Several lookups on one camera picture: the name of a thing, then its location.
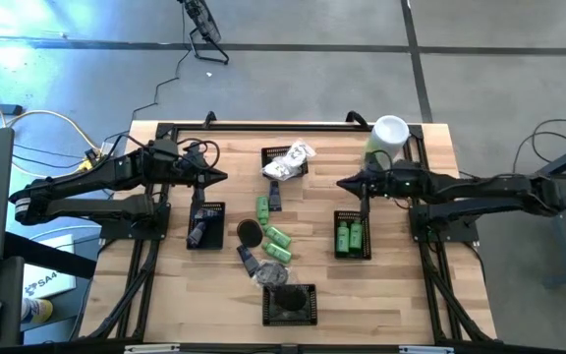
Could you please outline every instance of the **black wire basket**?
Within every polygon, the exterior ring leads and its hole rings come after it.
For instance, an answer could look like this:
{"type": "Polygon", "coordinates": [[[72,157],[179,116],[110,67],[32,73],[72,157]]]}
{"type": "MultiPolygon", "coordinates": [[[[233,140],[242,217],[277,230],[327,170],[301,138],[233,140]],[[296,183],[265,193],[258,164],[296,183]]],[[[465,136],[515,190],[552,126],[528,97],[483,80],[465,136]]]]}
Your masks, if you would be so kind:
{"type": "Polygon", "coordinates": [[[370,222],[368,218],[362,219],[362,215],[357,211],[336,210],[333,212],[333,252],[335,258],[338,260],[371,260],[370,222]],[[359,250],[338,252],[338,227],[340,226],[340,222],[345,221],[350,228],[355,220],[362,222],[362,247],[359,250]]]}
{"type": "MultiPolygon", "coordinates": [[[[264,148],[262,148],[261,149],[261,168],[265,167],[265,165],[272,162],[272,159],[274,159],[274,157],[285,156],[285,154],[287,153],[287,150],[289,150],[290,148],[291,147],[264,147],[264,148]]],[[[305,161],[301,165],[301,173],[297,174],[296,176],[294,176],[292,178],[303,177],[309,171],[310,171],[310,168],[309,168],[307,162],[305,161]]],[[[269,179],[272,179],[271,177],[267,176],[266,174],[263,174],[263,176],[267,177],[269,179]]]]}

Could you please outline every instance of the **black mesh basket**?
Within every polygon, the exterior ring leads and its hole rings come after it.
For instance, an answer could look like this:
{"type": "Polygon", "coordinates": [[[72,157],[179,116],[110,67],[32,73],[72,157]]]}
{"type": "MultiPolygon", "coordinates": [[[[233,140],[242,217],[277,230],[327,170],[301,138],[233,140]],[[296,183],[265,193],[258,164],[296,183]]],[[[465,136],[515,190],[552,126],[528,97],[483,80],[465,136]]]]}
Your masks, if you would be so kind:
{"type": "Polygon", "coordinates": [[[357,211],[335,211],[333,213],[333,252],[338,260],[370,260],[372,253],[370,251],[370,222],[368,218],[362,219],[357,211]],[[359,250],[349,250],[346,252],[338,252],[338,226],[340,222],[345,221],[349,228],[353,221],[360,220],[362,222],[362,248],[359,250]]]}
{"type": "MultiPolygon", "coordinates": [[[[261,149],[261,167],[265,167],[266,164],[272,162],[272,159],[276,156],[285,156],[285,154],[287,153],[287,150],[289,150],[290,148],[291,147],[264,147],[264,148],[262,148],[261,149]]],[[[294,176],[292,178],[303,177],[309,171],[310,171],[310,168],[307,165],[307,162],[305,161],[301,165],[301,173],[297,174],[296,176],[294,176]]]]}
{"type": "MultiPolygon", "coordinates": [[[[224,210],[226,204],[218,202],[207,202],[202,204],[202,208],[207,208],[215,211],[220,211],[221,215],[216,220],[208,221],[206,223],[206,229],[202,234],[200,243],[196,247],[190,246],[187,243],[188,250],[221,250],[224,247],[224,210]]],[[[189,235],[194,228],[196,228],[197,222],[194,220],[194,207],[192,206],[190,211],[189,219],[189,229],[187,234],[189,235]]]]}
{"type": "Polygon", "coordinates": [[[263,287],[263,325],[317,325],[317,309],[314,284],[281,285],[273,288],[263,287]],[[277,294],[281,295],[281,292],[292,294],[292,296],[303,294],[306,301],[303,304],[298,304],[298,301],[291,299],[290,302],[293,303],[293,306],[299,306],[294,311],[290,311],[277,305],[277,300],[275,299],[277,294]]]}

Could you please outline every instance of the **gray concrete floor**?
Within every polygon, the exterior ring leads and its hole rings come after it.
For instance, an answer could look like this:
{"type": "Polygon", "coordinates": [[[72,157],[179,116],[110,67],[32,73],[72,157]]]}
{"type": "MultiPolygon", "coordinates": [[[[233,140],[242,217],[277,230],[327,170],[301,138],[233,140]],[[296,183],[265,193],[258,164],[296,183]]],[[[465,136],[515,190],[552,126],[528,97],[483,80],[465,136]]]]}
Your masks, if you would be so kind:
{"type": "MultiPolygon", "coordinates": [[[[408,43],[399,0],[209,0],[209,5],[225,43],[408,43]]],[[[411,6],[420,45],[566,47],[566,1],[412,0],[411,6]]],[[[180,42],[181,26],[174,0],[0,0],[0,35],[180,42]]],[[[69,115],[101,142],[128,129],[132,110],[152,101],[154,87],[173,76],[183,53],[0,48],[0,101],[69,115]]],[[[181,80],[163,87],[159,105],[137,119],[202,119],[214,110],[224,120],[341,121],[355,109],[369,120],[396,114],[422,121],[409,54],[229,54],[228,67],[189,56],[181,80]]],[[[422,62],[433,121],[449,124],[460,168],[467,172],[508,172],[519,142],[536,124],[566,118],[566,56],[423,55],[422,62]]],[[[546,129],[566,135],[566,124],[546,129]]],[[[70,127],[48,117],[29,117],[17,136],[18,143],[35,148],[68,153],[86,148],[70,127]]],[[[566,151],[556,138],[539,137],[538,147],[550,158],[566,151]]],[[[519,161],[519,172],[543,165],[529,147],[519,161]]],[[[13,172],[11,190],[29,181],[13,172]]],[[[8,228],[28,236],[79,223],[57,220],[27,228],[10,215],[8,228]]],[[[566,349],[566,286],[541,284],[562,271],[550,220],[514,212],[484,216],[478,226],[499,338],[566,349]]]]}

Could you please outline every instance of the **green cylinder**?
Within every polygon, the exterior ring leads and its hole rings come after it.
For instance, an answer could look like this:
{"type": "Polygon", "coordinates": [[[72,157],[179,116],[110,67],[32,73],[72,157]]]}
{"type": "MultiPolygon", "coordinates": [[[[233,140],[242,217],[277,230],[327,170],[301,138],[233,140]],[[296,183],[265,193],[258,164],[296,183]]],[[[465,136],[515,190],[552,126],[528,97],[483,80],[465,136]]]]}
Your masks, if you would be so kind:
{"type": "Polygon", "coordinates": [[[351,241],[349,247],[354,250],[360,250],[362,248],[362,224],[359,220],[353,221],[351,225],[351,241]]]}
{"type": "Polygon", "coordinates": [[[272,225],[265,225],[263,226],[263,230],[265,230],[265,237],[272,240],[278,246],[281,246],[286,250],[288,246],[290,246],[290,243],[292,242],[290,236],[284,234],[276,227],[272,225]]]}
{"type": "Polygon", "coordinates": [[[349,226],[347,226],[346,221],[341,221],[340,227],[338,227],[336,251],[349,252],[349,226]]]}
{"type": "Polygon", "coordinates": [[[269,206],[267,204],[267,197],[256,197],[256,218],[259,220],[261,225],[267,223],[269,217],[268,213],[269,206]]]}
{"type": "Polygon", "coordinates": [[[292,254],[289,251],[284,250],[273,243],[264,242],[261,244],[261,247],[268,255],[283,262],[284,264],[289,263],[292,260],[292,254]]]}

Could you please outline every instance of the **small box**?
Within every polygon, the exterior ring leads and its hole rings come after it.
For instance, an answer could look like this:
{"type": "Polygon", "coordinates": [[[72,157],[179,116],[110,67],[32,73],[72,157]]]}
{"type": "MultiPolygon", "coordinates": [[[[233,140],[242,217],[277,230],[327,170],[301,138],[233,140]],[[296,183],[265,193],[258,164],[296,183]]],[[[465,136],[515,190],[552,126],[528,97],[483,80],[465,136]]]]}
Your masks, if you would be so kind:
{"type": "Polygon", "coordinates": [[[368,218],[362,219],[357,211],[338,211],[333,212],[333,253],[338,260],[370,260],[372,253],[370,251],[370,221],[368,218]],[[362,248],[359,250],[349,249],[349,252],[338,252],[338,227],[340,222],[345,221],[349,227],[353,221],[362,222],[362,248]]]}
{"type": "MultiPolygon", "coordinates": [[[[285,154],[287,153],[287,150],[289,150],[291,148],[291,146],[289,147],[264,147],[261,149],[261,168],[265,167],[265,165],[267,165],[268,163],[272,162],[272,159],[276,156],[285,156],[285,154]]],[[[303,177],[305,176],[308,172],[310,171],[310,168],[307,164],[307,162],[303,162],[303,164],[301,165],[301,173],[297,174],[296,176],[292,177],[292,178],[298,178],[298,177],[303,177]]],[[[263,174],[264,177],[272,179],[271,177],[263,174]]]]}
{"type": "MultiPolygon", "coordinates": [[[[225,203],[219,202],[206,202],[202,204],[202,208],[220,211],[220,216],[217,219],[208,221],[206,223],[206,230],[204,230],[202,238],[200,239],[200,243],[197,247],[192,247],[189,245],[189,243],[186,242],[188,250],[221,250],[224,247],[225,207],[225,203]]],[[[194,220],[194,211],[194,206],[192,206],[189,213],[190,218],[187,235],[189,235],[198,224],[194,220]]]]}

